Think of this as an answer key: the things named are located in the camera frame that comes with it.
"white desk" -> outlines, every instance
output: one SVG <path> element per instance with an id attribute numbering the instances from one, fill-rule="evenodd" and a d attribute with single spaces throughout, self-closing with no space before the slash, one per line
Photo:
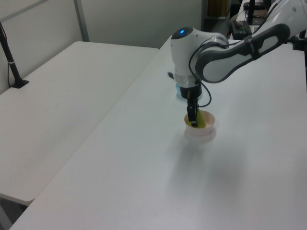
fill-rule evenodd
<path id="1" fill-rule="evenodd" d="M 304 53 L 282 45 L 207 84 L 202 138 L 172 66 L 168 40 L 12 230 L 306 229 Z"/>
<path id="2" fill-rule="evenodd" d="M 156 53 L 77 42 L 0 95 L 0 197 L 30 204 Z"/>

